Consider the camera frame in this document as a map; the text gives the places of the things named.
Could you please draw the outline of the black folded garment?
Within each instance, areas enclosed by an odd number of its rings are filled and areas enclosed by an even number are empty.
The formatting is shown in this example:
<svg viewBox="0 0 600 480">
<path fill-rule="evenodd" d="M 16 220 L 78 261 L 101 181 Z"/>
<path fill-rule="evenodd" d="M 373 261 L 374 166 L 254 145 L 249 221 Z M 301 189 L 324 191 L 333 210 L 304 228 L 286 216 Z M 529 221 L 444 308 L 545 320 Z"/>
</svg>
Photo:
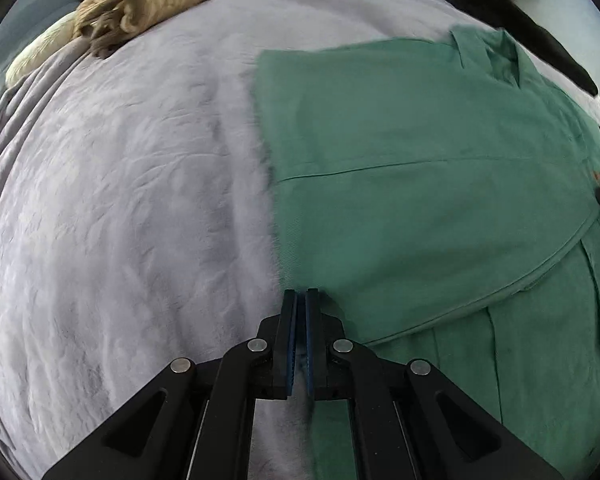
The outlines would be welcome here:
<svg viewBox="0 0 600 480">
<path fill-rule="evenodd" d="M 536 24 L 512 0 L 446 0 L 455 9 L 495 29 L 503 29 L 535 56 L 552 66 L 590 96 L 598 96 L 596 83 L 544 27 Z"/>
</svg>

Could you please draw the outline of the green work jacket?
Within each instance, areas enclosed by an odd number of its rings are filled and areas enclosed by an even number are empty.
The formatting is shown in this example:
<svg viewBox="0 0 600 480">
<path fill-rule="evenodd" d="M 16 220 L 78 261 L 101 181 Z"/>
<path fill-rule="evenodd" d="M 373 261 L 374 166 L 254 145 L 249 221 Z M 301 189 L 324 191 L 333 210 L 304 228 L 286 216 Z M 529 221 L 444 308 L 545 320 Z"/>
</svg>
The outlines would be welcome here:
<svg viewBox="0 0 600 480">
<path fill-rule="evenodd" d="M 600 463 L 600 125 L 506 32 L 265 51 L 285 287 L 434 364 L 567 479 Z"/>
</svg>

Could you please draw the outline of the cream pillow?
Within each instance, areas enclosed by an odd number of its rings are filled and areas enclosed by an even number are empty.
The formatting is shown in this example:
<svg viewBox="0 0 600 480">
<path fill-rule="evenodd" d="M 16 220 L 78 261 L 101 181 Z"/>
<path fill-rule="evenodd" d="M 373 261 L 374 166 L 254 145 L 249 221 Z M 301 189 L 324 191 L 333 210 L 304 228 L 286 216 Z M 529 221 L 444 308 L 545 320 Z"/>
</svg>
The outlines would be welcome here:
<svg viewBox="0 0 600 480">
<path fill-rule="evenodd" d="M 52 55 L 73 40 L 76 11 L 72 11 L 46 28 L 14 58 L 6 70 L 5 86 L 14 88 L 16 83 L 37 70 Z"/>
</svg>

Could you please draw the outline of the grey bed blanket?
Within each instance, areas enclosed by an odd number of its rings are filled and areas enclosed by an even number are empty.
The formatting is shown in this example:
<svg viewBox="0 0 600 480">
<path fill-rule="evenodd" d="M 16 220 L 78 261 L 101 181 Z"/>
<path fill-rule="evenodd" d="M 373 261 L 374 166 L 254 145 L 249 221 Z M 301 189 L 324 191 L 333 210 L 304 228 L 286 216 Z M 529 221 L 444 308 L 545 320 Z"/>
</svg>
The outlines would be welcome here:
<svg viewBox="0 0 600 480">
<path fill-rule="evenodd" d="M 456 26 L 506 32 L 446 0 L 209 0 L 108 58 L 70 42 L 3 94 L 0 452 L 18 478 L 171 360 L 222 356 L 279 309 L 259 55 Z M 516 43 L 600 125 L 599 98 Z"/>
</svg>

